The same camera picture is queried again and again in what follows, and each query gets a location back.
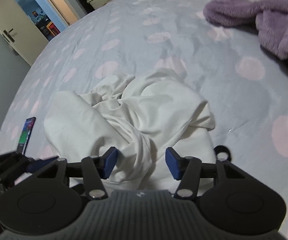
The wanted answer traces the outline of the white t-shirt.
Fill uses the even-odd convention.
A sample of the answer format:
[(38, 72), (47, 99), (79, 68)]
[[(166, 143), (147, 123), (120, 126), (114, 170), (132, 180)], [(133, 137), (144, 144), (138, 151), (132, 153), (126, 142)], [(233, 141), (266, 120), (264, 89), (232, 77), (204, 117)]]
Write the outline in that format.
[(209, 104), (170, 69), (142, 76), (114, 73), (87, 94), (55, 94), (44, 120), (53, 152), (71, 163), (119, 150), (103, 184), (114, 190), (168, 190), (177, 181), (165, 163), (172, 147), (183, 157), (215, 161), (209, 132), (215, 120)]

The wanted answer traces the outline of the black smartphone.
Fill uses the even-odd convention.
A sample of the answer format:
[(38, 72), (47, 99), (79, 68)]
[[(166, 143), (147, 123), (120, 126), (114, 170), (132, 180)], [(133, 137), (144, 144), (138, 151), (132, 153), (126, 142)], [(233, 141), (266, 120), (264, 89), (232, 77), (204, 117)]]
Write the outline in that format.
[(25, 120), (25, 124), (23, 126), (21, 135), (19, 137), (18, 145), (17, 145), (17, 150), (16, 150), (17, 153), (25, 155), (35, 121), (36, 121), (35, 116)]

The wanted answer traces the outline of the purple fluffy blanket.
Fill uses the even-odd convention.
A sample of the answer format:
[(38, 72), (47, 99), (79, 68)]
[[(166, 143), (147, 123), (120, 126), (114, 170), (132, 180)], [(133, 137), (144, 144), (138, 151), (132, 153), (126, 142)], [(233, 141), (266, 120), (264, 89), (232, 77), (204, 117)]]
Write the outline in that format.
[(255, 24), (260, 46), (288, 59), (288, 0), (212, 0), (203, 15), (209, 23), (227, 28)]

